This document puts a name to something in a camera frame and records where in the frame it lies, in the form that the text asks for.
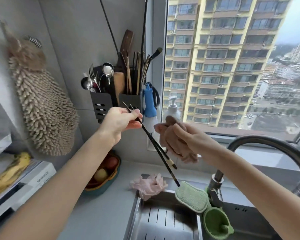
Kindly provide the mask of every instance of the green sponge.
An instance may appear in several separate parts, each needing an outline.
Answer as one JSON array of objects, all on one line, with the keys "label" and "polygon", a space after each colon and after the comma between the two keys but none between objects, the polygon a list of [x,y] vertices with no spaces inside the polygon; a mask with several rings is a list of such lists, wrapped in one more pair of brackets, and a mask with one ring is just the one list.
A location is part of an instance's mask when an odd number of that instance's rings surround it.
[{"label": "green sponge", "polygon": [[185,181],[180,183],[175,191],[176,199],[196,213],[202,213],[210,208],[208,194],[205,190],[196,188]]}]

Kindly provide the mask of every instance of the person's left hand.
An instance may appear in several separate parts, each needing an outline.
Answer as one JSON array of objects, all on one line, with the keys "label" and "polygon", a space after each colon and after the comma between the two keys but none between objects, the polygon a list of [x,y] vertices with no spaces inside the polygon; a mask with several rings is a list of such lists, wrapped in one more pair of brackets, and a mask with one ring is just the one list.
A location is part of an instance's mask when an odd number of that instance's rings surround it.
[{"label": "person's left hand", "polygon": [[139,109],[135,109],[129,113],[125,108],[112,107],[103,119],[103,122],[98,129],[98,133],[109,134],[114,139],[114,146],[120,141],[121,132],[142,127],[139,121],[135,121],[137,117],[140,119],[142,118]]}]

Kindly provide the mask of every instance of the sky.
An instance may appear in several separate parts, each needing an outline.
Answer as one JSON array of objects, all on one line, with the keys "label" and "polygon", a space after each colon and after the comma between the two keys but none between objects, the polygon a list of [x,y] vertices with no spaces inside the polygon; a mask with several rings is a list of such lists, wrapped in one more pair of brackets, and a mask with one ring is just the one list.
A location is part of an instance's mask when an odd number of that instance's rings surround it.
[{"label": "sky", "polygon": [[276,44],[300,44],[300,0],[293,0]]}]

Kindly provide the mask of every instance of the banana peel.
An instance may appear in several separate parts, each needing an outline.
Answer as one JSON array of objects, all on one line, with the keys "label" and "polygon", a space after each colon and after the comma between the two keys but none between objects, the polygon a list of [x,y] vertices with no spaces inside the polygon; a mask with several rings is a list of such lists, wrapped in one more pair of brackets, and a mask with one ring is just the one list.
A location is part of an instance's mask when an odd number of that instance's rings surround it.
[{"label": "banana peel", "polygon": [[0,174],[0,193],[12,185],[30,164],[31,156],[27,152],[15,155],[15,160]]}]

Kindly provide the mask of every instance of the kitchen sink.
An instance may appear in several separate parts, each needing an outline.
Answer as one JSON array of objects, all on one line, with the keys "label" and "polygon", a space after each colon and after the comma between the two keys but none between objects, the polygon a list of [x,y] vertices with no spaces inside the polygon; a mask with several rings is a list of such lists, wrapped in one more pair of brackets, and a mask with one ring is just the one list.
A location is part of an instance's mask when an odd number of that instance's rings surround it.
[{"label": "kitchen sink", "polygon": [[[174,185],[170,178],[165,178],[168,185]],[[206,184],[188,183],[205,189]],[[229,240],[271,239],[275,234],[266,219],[254,207],[224,202],[234,234]],[[197,214],[180,204],[174,191],[164,192],[143,201],[136,194],[134,207],[128,222],[125,240],[208,240],[212,239],[204,230],[202,214]]]}]

